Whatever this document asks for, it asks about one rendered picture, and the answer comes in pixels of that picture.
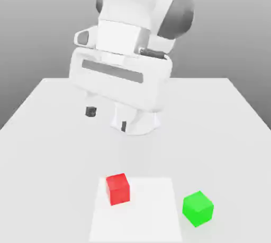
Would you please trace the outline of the small red cube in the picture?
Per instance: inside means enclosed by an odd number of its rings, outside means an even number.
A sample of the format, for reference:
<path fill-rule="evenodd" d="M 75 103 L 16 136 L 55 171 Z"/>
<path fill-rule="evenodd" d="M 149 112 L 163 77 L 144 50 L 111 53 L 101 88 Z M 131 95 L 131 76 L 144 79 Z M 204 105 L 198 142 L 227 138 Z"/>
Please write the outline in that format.
<path fill-rule="evenodd" d="M 125 173 L 106 177 L 106 193 L 111 206 L 130 201 L 130 185 Z"/>

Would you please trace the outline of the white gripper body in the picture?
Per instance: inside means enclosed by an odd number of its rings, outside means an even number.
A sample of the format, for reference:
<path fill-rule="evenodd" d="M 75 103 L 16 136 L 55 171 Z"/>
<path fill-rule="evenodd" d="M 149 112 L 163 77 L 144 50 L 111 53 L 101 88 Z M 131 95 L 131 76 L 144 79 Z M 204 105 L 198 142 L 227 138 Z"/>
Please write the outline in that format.
<path fill-rule="evenodd" d="M 78 47 L 71 57 L 69 79 L 79 88 L 115 102 L 160 112 L 165 106 L 173 66 L 165 57 L 126 57 Z"/>

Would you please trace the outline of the small green cube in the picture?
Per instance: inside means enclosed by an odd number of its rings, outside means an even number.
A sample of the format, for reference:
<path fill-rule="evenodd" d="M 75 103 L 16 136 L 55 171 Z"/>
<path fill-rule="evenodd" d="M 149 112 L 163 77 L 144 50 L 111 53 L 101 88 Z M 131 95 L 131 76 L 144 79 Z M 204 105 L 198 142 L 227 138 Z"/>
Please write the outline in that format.
<path fill-rule="evenodd" d="M 182 213 L 194 227 L 210 221 L 213 210 L 213 202 L 202 191 L 197 191 L 183 199 Z"/>

